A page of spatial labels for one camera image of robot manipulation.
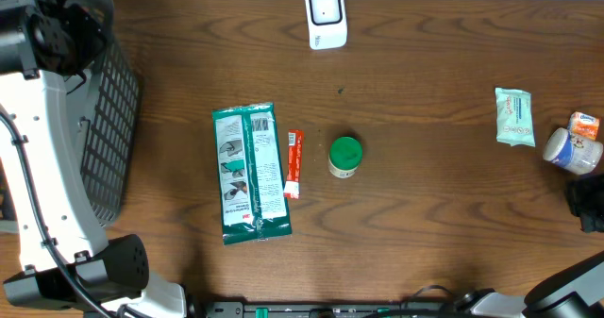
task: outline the wet wipes package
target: wet wipes package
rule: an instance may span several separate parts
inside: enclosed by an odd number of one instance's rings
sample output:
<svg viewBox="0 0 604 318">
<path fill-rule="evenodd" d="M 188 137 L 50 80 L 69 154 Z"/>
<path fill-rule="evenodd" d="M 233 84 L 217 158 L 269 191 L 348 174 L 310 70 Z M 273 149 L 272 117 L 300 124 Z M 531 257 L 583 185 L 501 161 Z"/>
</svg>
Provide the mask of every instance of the wet wipes package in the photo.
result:
<svg viewBox="0 0 604 318">
<path fill-rule="evenodd" d="M 509 145 L 535 146 L 530 114 L 530 93 L 495 88 L 497 141 Z"/>
<path fill-rule="evenodd" d="M 212 118 L 224 244 L 292 234 L 273 104 L 216 110 Z"/>
<path fill-rule="evenodd" d="M 568 131 L 595 140 L 597 129 L 600 127 L 600 119 L 575 111 L 568 122 Z"/>
</svg>

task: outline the white device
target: white device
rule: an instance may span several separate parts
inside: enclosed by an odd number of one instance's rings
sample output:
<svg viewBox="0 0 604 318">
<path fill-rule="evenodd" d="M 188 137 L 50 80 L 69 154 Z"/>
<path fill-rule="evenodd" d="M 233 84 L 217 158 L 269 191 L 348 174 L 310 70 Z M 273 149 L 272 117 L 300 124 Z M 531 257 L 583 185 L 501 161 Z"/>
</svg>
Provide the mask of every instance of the white device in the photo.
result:
<svg viewBox="0 0 604 318">
<path fill-rule="evenodd" d="M 346 44 L 348 24 L 344 0 L 306 0 L 310 48 L 338 48 Z"/>
</svg>

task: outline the pill bottle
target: pill bottle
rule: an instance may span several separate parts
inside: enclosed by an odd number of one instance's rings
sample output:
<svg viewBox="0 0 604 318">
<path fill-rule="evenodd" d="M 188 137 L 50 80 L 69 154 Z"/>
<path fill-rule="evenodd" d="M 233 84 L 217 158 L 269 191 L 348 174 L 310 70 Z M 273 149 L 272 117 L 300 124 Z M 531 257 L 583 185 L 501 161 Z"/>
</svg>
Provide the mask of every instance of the pill bottle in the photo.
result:
<svg viewBox="0 0 604 318">
<path fill-rule="evenodd" d="M 341 137 L 329 149 L 329 171 L 336 177 L 351 177 L 362 160 L 361 143 L 351 137 Z"/>
<path fill-rule="evenodd" d="M 576 175 L 594 170 L 602 157 L 602 143 L 558 128 L 545 145 L 544 159 Z"/>
</svg>

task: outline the red packet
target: red packet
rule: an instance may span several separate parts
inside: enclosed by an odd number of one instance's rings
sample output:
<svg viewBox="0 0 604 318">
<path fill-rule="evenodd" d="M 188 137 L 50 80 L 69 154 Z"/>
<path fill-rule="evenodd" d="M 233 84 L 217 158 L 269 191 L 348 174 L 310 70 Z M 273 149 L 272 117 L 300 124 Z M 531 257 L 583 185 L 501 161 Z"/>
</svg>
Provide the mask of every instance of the red packet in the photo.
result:
<svg viewBox="0 0 604 318">
<path fill-rule="evenodd" d="M 297 199 L 300 197 L 300 162 L 302 161 L 304 132 L 302 130 L 292 129 L 289 132 L 288 139 L 290 143 L 288 149 L 289 168 L 283 195 L 286 198 Z"/>
</svg>

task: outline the wooden table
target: wooden table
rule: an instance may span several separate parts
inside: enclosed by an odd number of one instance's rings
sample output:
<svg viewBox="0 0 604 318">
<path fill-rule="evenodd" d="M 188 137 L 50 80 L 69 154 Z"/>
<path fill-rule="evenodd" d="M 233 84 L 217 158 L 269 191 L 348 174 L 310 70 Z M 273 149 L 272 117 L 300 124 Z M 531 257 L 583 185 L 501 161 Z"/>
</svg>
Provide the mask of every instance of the wooden table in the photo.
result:
<svg viewBox="0 0 604 318">
<path fill-rule="evenodd" d="M 203 300 L 399 300 L 438 283 L 524 294 L 604 248 L 541 159 L 574 110 L 604 117 L 604 4 L 346 0 L 348 43 L 311 51 L 303 0 L 115 0 L 144 96 L 111 237 Z M 495 140 L 494 86 L 532 93 L 536 148 Z M 210 112 L 273 101 L 281 151 L 303 129 L 294 234 L 223 247 Z M 358 174 L 327 170 L 362 139 Z M 283 155 L 285 166 L 286 155 Z M 0 276 L 19 270 L 0 236 Z M 0 316 L 15 309 L 0 298 Z"/>
</svg>

